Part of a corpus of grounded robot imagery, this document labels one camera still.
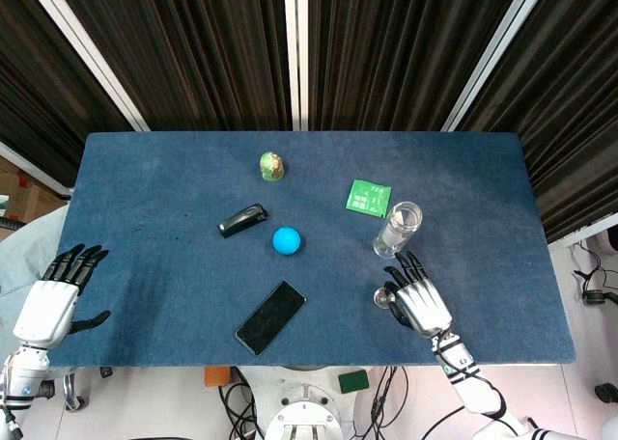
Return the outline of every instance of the green object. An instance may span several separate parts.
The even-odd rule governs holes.
[[[260,157],[260,172],[266,181],[277,181],[283,178],[283,160],[274,152],[265,152]]]
[[[390,187],[355,179],[351,186],[346,208],[383,218],[388,211],[389,200]]]
[[[339,374],[339,387],[342,394],[369,388],[369,379],[365,370]]]

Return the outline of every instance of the orange object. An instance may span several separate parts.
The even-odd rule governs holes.
[[[229,366],[204,366],[204,385],[207,387],[223,387],[232,380],[232,369]]]

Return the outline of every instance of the cardboard box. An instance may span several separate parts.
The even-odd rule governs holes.
[[[0,242],[9,237],[9,235],[13,234],[14,231],[5,230],[4,228],[0,228]]]
[[[8,173],[0,174],[0,195],[9,197],[4,216],[24,223],[67,203],[30,179]]]
[[[19,174],[19,170],[13,163],[6,158],[0,157],[0,173],[10,173],[11,175]]]

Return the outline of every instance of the green card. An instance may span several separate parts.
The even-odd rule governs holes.
[[[388,210],[389,199],[390,187],[355,179],[351,186],[346,208],[383,218]]]

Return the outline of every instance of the phone screen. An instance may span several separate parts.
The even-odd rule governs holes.
[[[305,302],[305,297],[288,283],[279,283],[236,331],[236,337],[256,356],[261,355]]]

